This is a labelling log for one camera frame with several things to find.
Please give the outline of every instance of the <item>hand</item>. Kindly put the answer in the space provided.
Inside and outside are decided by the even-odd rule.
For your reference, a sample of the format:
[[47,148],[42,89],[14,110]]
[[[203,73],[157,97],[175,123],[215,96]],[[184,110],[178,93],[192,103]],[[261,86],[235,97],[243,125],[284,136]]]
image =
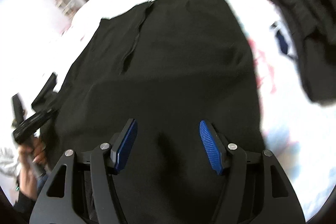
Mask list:
[[30,199],[37,199],[37,181],[34,171],[28,161],[28,154],[33,152],[33,162],[46,164],[46,157],[44,153],[44,144],[38,138],[34,138],[34,150],[27,145],[20,145],[18,147],[19,160],[22,168],[20,172],[20,191]]

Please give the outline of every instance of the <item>blue gripper pad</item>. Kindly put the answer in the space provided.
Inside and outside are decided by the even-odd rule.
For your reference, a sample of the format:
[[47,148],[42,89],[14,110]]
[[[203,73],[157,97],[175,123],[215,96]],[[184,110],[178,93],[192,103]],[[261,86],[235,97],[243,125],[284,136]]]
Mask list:
[[224,170],[222,162],[226,155],[226,149],[222,141],[213,126],[206,121],[199,123],[199,134],[201,135],[212,169],[215,170],[218,175],[221,175]]
[[114,155],[114,169],[119,173],[126,166],[128,156],[138,134],[138,123],[129,119],[112,146],[111,156]]

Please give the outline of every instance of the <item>bed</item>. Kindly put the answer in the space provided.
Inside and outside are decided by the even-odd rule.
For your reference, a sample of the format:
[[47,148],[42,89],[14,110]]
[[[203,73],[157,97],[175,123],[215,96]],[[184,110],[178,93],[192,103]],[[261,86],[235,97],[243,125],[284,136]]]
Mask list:
[[[34,68],[30,75],[17,79],[2,75],[9,83],[1,94],[1,129],[8,132],[2,148],[12,152],[10,168],[18,172],[17,156],[9,132],[12,111],[10,98],[20,92],[28,116],[28,107],[42,86],[56,72],[58,91],[71,64],[90,41],[101,18],[118,16],[148,0],[90,0],[75,15],[71,27],[58,40],[39,45],[40,60],[26,64]],[[281,54],[270,26],[281,15],[268,0],[226,0],[247,37],[255,62],[261,109],[261,131],[288,175],[302,206],[306,221],[323,206],[336,184],[336,105],[312,103],[303,91],[295,63]],[[22,67],[16,63],[13,71]]]

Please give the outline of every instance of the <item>seam on garment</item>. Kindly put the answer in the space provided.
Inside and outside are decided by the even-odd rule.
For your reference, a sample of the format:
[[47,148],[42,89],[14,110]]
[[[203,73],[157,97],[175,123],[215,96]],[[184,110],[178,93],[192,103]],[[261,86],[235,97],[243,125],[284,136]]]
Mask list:
[[140,37],[140,30],[141,30],[141,27],[143,25],[143,23],[145,22],[146,18],[147,18],[147,10],[153,5],[153,2],[151,1],[149,3],[149,5],[145,8],[144,12],[143,12],[143,17],[142,19],[140,20],[140,22],[138,23],[136,29],[137,29],[137,35],[135,36],[135,39],[132,43],[132,46],[131,48],[127,51],[127,53],[124,55],[124,57],[122,58],[122,64],[121,64],[121,68],[120,68],[120,72],[119,72],[119,75],[121,75],[122,73],[125,73],[127,71],[128,68],[125,67],[125,61],[126,59],[134,52],[137,44],[138,44],[138,41],[139,41],[139,37]]

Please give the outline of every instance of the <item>black garment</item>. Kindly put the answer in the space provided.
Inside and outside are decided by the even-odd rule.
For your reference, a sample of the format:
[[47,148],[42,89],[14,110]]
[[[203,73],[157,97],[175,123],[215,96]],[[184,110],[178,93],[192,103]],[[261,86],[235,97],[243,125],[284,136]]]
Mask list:
[[336,0],[271,0],[288,23],[302,86],[312,101],[336,98]]
[[225,178],[211,169],[202,119],[245,150],[264,149],[251,49],[224,0],[156,0],[102,19],[58,96],[51,165],[137,119],[114,177],[128,223],[209,223]]
[[19,192],[19,198],[14,204],[14,209],[19,213],[19,215],[29,223],[30,215],[32,214],[35,201],[25,196],[21,191]]
[[[19,200],[17,203],[21,203],[22,199],[19,195]],[[27,224],[29,216],[32,211],[27,215],[26,213],[19,213],[13,208],[12,204],[7,199],[0,186],[0,215],[1,215],[1,224]]]

